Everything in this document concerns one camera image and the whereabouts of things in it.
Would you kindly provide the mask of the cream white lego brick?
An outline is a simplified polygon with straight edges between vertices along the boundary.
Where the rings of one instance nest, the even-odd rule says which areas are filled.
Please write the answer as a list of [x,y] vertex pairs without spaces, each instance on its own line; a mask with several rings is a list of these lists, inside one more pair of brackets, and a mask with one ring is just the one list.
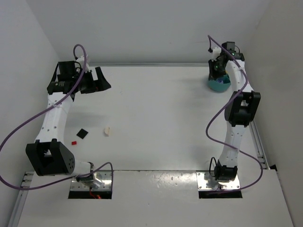
[[111,128],[110,127],[105,127],[104,128],[104,135],[106,137],[109,137],[110,136],[110,133],[111,133]]

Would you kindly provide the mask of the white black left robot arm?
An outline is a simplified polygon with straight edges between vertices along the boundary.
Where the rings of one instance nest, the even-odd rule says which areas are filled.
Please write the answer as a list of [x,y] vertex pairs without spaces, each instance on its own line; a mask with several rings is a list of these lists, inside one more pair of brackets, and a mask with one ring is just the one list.
[[26,146],[26,154],[38,176],[70,175],[91,189],[103,184],[93,163],[76,160],[64,144],[67,116],[76,93],[90,94],[111,88],[101,68],[96,67],[95,71],[97,79],[93,79],[85,55],[58,62],[47,87],[50,110],[34,143]]

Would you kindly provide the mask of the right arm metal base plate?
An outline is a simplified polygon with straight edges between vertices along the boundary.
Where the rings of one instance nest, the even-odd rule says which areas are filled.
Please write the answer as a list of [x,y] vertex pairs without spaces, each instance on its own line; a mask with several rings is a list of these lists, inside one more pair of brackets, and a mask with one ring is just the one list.
[[215,180],[208,171],[197,171],[196,179],[199,192],[231,191],[241,187],[238,176],[233,181],[222,182]]

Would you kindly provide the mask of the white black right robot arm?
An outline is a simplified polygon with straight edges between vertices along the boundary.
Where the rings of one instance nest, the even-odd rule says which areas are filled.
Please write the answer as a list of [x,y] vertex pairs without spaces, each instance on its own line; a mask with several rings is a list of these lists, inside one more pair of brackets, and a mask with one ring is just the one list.
[[219,182],[233,181],[238,171],[238,154],[246,128],[254,120],[261,94],[249,84],[245,72],[245,58],[235,42],[209,48],[208,85],[216,92],[231,87],[232,96],[222,112],[227,122],[223,151],[215,161],[213,177]]

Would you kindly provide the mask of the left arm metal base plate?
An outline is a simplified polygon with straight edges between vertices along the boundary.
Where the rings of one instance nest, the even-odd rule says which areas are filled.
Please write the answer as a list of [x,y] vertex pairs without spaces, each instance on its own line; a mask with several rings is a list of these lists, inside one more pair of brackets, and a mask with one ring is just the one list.
[[71,192],[110,192],[112,189],[112,173],[110,171],[97,171],[86,177],[71,180]]

